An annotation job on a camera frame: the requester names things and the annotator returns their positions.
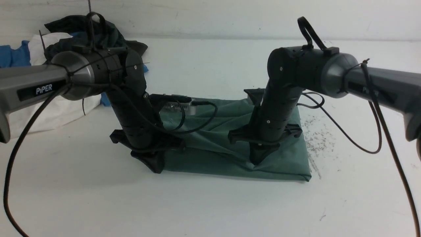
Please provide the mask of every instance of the black cylindrical joint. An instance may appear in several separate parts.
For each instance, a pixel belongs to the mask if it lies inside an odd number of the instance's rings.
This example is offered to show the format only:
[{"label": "black cylindrical joint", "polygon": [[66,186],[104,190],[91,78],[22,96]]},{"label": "black cylindrical joint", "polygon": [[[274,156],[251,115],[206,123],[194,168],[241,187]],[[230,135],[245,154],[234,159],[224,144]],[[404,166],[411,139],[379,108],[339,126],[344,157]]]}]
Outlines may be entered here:
[{"label": "black cylindrical joint", "polygon": [[294,85],[296,54],[300,47],[275,49],[268,59],[269,81],[256,119],[255,135],[267,142],[278,141],[303,91]]},{"label": "black cylindrical joint", "polygon": [[[107,91],[107,97],[111,103],[112,109],[120,122],[121,128],[127,137],[130,145],[136,149],[149,147],[155,140],[153,127],[150,126],[136,111],[142,111],[143,115],[152,123],[160,126],[160,121],[155,117],[149,101],[143,97],[139,97],[135,91],[130,88],[123,87],[121,92],[111,90]],[[132,101],[136,109],[131,106],[127,98]]]}]

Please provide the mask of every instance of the green fabric bag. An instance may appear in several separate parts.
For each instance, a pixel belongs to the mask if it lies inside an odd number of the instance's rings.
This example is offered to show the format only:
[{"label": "green fabric bag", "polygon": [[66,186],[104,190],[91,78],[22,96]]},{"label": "green fabric bag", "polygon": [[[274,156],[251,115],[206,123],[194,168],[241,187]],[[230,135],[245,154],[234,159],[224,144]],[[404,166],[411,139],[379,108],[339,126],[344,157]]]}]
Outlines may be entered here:
[{"label": "green fabric bag", "polygon": [[[248,124],[254,106],[248,99],[198,100],[215,103],[218,106],[217,115],[204,129],[177,135],[185,139],[186,149],[183,152],[167,151],[164,170],[275,180],[310,180],[303,135],[281,142],[279,150],[267,156],[260,164],[253,165],[249,160],[249,143],[240,141],[230,144],[228,132]],[[202,125],[211,117],[213,110],[212,106],[198,106],[195,115],[186,116],[182,130]],[[161,119],[164,126],[171,129],[178,126],[181,115],[161,112]],[[297,107],[289,123],[301,125]]]}]

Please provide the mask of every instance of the black cable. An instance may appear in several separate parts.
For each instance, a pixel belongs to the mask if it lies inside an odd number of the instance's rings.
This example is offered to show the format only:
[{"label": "black cable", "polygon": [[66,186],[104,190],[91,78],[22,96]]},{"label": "black cable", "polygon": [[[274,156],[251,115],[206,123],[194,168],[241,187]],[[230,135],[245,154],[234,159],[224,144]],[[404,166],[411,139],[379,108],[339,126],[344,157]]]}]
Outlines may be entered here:
[{"label": "black cable", "polygon": [[345,135],[345,137],[347,137],[348,138],[348,140],[351,142],[351,143],[353,143],[356,147],[358,147],[360,150],[362,150],[362,151],[364,151],[364,152],[366,152],[366,153],[369,153],[369,154],[377,154],[377,153],[379,153],[380,152],[380,150],[381,150],[381,145],[382,145],[382,136],[381,136],[381,127],[380,127],[380,122],[379,122],[379,120],[378,120],[378,117],[377,117],[377,114],[376,114],[376,111],[374,110],[374,107],[373,107],[373,104],[371,103],[371,102],[368,102],[368,104],[370,105],[370,108],[371,108],[371,111],[373,112],[373,115],[374,115],[374,118],[375,118],[375,120],[376,120],[376,125],[377,125],[377,133],[378,133],[378,147],[377,147],[377,150],[375,150],[375,151],[369,151],[369,150],[367,150],[367,149],[365,149],[365,148],[363,148],[362,146],[360,146],[360,145],[358,145],[346,132],[345,132],[345,130],[338,124],[338,122],[336,122],[335,121],[335,119],[325,110],[325,108],[323,108],[322,106],[320,106],[320,104],[315,100],[315,99],[313,99],[311,96],[309,96],[308,94],[317,94],[317,95],[319,95],[319,96],[321,96],[322,98],[323,98],[323,96],[322,95],[320,95],[320,94],[318,94],[318,93],[316,93],[316,92],[307,92],[307,93],[303,93],[303,95],[305,96],[305,97],[307,97],[307,98],[309,98],[310,100],[312,100],[317,106],[315,106],[314,108],[320,108],[329,118],[330,118],[330,120],[332,120],[332,122],[339,128],[339,130]]},{"label": "black cable", "polygon": [[371,100],[373,101],[374,108],[377,111],[378,118],[380,119],[381,126],[383,127],[384,134],[386,136],[387,143],[389,145],[390,151],[393,156],[393,160],[396,164],[396,168],[399,172],[399,176],[402,180],[403,186],[405,188],[406,195],[408,197],[409,206],[411,207],[412,217],[415,224],[415,233],[417,237],[420,237],[420,223],[418,219],[417,210],[415,207],[414,197],[412,196],[411,189],[406,179],[405,173],[403,172],[402,165],[400,164],[399,157],[397,155],[396,149],[393,145],[392,137],[390,136],[389,129],[387,128],[386,121],[384,120],[383,113],[381,112],[380,105],[378,104],[377,96],[374,94],[374,85],[371,80],[370,74],[368,73],[367,61],[364,60],[361,64],[362,72],[364,73],[364,78],[367,83],[368,92],[370,94]]},{"label": "black cable", "polygon": [[315,94],[315,95],[320,96],[320,98],[322,98],[322,101],[320,103],[316,103],[317,104],[316,106],[310,106],[310,105],[306,105],[306,104],[302,104],[302,103],[297,103],[297,106],[304,106],[304,107],[307,107],[309,109],[318,109],[318,108],[322,107],[325,104],[325,98],[322,95],[320,95],[319,93],[316,93],[316,92],[305,92],[305,93],[302,93],[302,95],[304,95],[304,96],[309,95],[309,94]]},{"label": "black cable", "polygon": [[183,106],[180,104],[178,100],[177,100],[177,104],[179,105],[180,110],[181,110],[181,121],[176,128],[168,130],[170,132],[177,131],[178,129],[180,129],[184,125],[184,121],[186,120],[186,111],[184,111]]},{"label": "black cable", "polygon": [[213,111],[213,114],[211,115],[211,117],[202,125],[200,125],[197,128],[191,129],[191,130],[187,130],[187,131],[168,131],[164,128],[158,127],[155,124],[153,124],[151,121],[149,121],[143,114],[142,112],[140,112],[137,107],[133,104],[133,102],[130,100],[129,97],[127,97],[127,95],[124,93],[124,91],[116,86],[116,85],[111,85],[111,88],[117,90],[118,92],[120,92],[120,94],[127,100],[127,102],[134,108],[134,110],[137,112],[138,115],[140,115],[142,117],[142,119],[144,119],[147,123],[149,123],[150,126],[154,127],[156,130],[160,131],[160,132],[164,132],[164,133],[168,133],[168,134],[172,134],[172,135],[181,135],[181,134],[189,134],[192,132],[197,132],[199,130],[201,130],[202,128],[204,128],[205,126],[207,126],[208,124],[211,123],[211,121],[216,117],[216,113],[218,112],[218,106],[216,106],[214,103],[209,102],[209,101],[192,101],[192,105],[196,106],[196,105],[211,105],[215,108],[215,110]]},{"label": "black cable", "polygon": [[83,115],[86,116],[86,113],[85,113],[85,98],[82,99],[82,111],[83,111]]},{"label": "black cable", "polygon": [[70,84],[66,84],[56,90],[54,93],[52,93],[48,98],[44,101],[44,103],[37,109],[37,111],[34,113],[34,115],[29,120],[28,124],[26,124],[25,128],[23,129],[21,135],[19,136],[19,139],[16,141],[15,146],[13,147],[12,153],[10,154],[9,163],[7,164],[6,168],[6,177],[4,180],[4,191],[3,191],[3,207],[4,211],[6,212],[7,218],[9,219],[10,223],[12,223],[13,227],[19,232],[23,237],[29,237],[22,229],[21,227],[16,223],[15,219],[12,216],[12,213],[10,212],[9,208],[9,185],[10,185],[10,177],[12,175],[12,168],[13,163],[16,158],[16,154],[24,141],[24,138],[28,134],[29,130],[31,129],[32,125],[34,124],[35,120],[38,118],[38,116],[41,114],[41,112],[47,107],[47,105],[58,95],[60,95],[62,92],[64,92]]}]

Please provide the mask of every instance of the blue cloth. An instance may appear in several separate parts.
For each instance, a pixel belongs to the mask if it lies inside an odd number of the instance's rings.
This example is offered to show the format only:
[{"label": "blue cloth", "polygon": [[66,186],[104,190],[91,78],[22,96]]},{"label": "blue cloth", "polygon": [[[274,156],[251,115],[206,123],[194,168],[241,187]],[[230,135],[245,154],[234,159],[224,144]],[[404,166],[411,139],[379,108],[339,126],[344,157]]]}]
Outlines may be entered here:
[{"label": "blue cloth", "polygon": [[[143,72],[146,73],[147,71],[149,71],[149,69],[146,67],[145,64],[143,64]],[[105,93],[101,94],[101,104],[103,106],[111,106],[111,103],[110,103],[110,101],[109,101],[109,99],[108,99],[108,97]]]},{"label": "blue cloth", "polygon": [[23,40],[18,49],[12,49],[10,45],[0,46],[0,68],[31,66],[28,43]]}]

